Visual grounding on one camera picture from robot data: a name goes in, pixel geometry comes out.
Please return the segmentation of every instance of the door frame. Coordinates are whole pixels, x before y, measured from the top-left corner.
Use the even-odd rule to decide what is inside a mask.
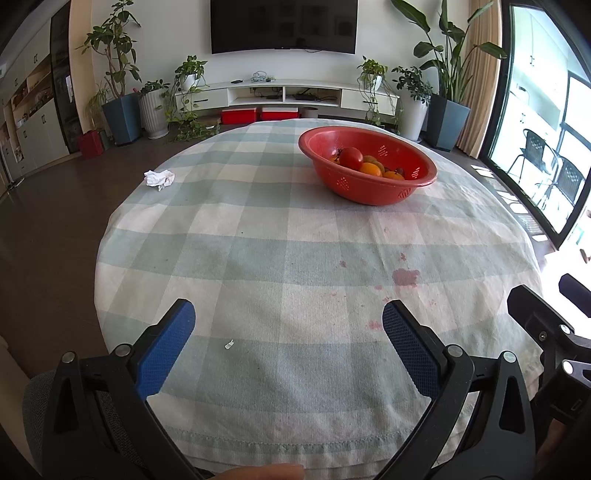
[[[542,210],[530,199],[519,184],[507,172],[498,167],[492,160],[492,150],[501,131],[501,120],[503,119],[509,99],[510,80],[512,76],[513,58],[515,55],[514,19],[511,14],[512,7],[526,7],[545,11],[545,13],[554,22],[564,39],[573,50],[579,63],[583,67],[588,78],[591,79],[591,48],[579,30],[574,26],[569,16],[555,0],[499,0],[501,2],[502,18],[502,39],[503,49],[510,52],[510,55],[501,60],[501,69],[499,72],[499,82],[496,88],[495,101],[491,112],[491,120],[486,130],[486,135],[480,149],[478,159],[485,163],[519,198],[519,201],[525,205],[536,221],[542,227],[542,230],[559,249],[568,235],[573,230],[576,222],[583,213],[583,208],[589,197],[591,190],[591,171],[585,181],[579,200],[575,203],[573,211],[567,219],[566,224],[560,232],[552,226],[550,221],[544,216]]]

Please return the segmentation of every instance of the orange tomato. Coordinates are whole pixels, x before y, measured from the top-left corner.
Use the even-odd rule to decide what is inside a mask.
[[[367,175],[373,175],[374,177],[382,176],[382,171],[379,169],[379,167],[369,162],[365,162],[363,165],[361,165],[359,171],[361,173],[366,173]]]
[[[387,171],[384,173],[384,178],[390,180],[405,180],[405,178],[397,171]]]

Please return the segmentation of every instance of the pothos plant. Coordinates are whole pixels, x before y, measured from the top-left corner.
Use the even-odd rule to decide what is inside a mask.
[[[198,105],[198,101],[192,100],[192,94],[201,92],[197,84],[201,78],[204,78],[206,63],[206,60],[200,61],[195,55],[187,56],[187,61],[174,71],[172,88],[164,93],[167,100],[165,102],[166,120],[169,124],[178,125],[177,135],[173,137],[173,141],[204,140],[219,133],[219,122],[213,127],[204,127],[199,122],[197,112],[193,110],[193,107]],[[193,85],[188,91],[183,91],[182,82],[187,75],[193,74],[195,75]]]
[[[358,69],[362,69],[359,78],[357,78],[357,84],[359,85],[359,92],[363,97],[363,101],[367,103],[368,109],[365,114],[365,119],[372,125],[376,125],[377,127],[382,126],[381,117],[379,114],[378,109],[378,101],[376,97],[376,82],[375,79],[378,76],[382,77],[382,84],[384,86],[384,91],[388,95],[390,100],[390,105],[392,110],[394,110],[394,103],[392,102],[392,97],[390,93],[392,89],[389,87],[388,83],[385,81],[385,75],[388,71],[388,67],[381,65],[375,60],[368,59],[367,57],[363,57],[363,63],[357,67]]]

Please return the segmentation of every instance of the red tomato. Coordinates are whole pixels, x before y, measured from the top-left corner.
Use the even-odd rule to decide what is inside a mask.
[[[363,165],[363,154],[355,147],[344,148],[339,155],[340,164],[352,170],[359,170]]]

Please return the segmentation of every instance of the red bowl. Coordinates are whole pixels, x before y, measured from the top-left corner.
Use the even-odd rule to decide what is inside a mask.
[[[390,135],[356,127],[320,127],[300,136],[300,149],[312,159],[324,184],[336,194],[365,205],[391,205],[407,198],[419,187],[431,185],[437,167],[418,148]],[[374,177],[329,160],[338,151],[355,147],[390,170],[402,168],[405,180]]]

